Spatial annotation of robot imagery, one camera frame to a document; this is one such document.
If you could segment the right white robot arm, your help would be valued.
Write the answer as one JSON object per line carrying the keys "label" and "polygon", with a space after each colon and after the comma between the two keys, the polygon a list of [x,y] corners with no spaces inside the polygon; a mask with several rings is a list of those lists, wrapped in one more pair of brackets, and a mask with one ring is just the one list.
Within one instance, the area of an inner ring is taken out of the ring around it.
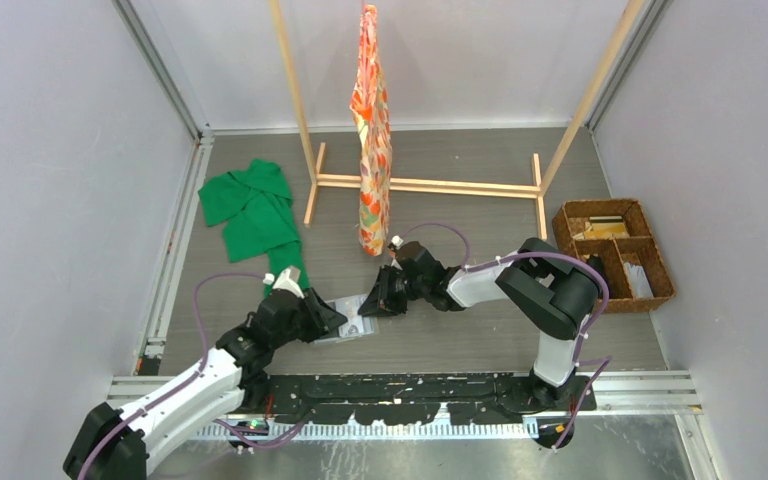
{"label": "right white robot arm", "polygon": [[398,316],[423,300],[443,312],[509,300],[540,332],[531,373],[531,397],[556,410],[571,395],[581,339],[589,321],[603,311],[610,290],[592,261],[560,253],[539,238],[515,252],[480,265],[446,267],[417,241],[390,245],[393,260],[380,268],[357,312],[363,317]]}

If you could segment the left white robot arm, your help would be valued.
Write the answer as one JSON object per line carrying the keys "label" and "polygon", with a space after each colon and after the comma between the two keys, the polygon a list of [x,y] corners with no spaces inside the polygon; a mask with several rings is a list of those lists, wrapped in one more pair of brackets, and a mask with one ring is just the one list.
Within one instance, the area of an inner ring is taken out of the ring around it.
{"label": "left white robot arm", "polygon": [[185,372],[121,407],[85,417],[63,464],[71,479],[145,479],[200,428],[236,409],[258,412],[280,347],[338,333],[347,317],[312,288],[275,289]]}

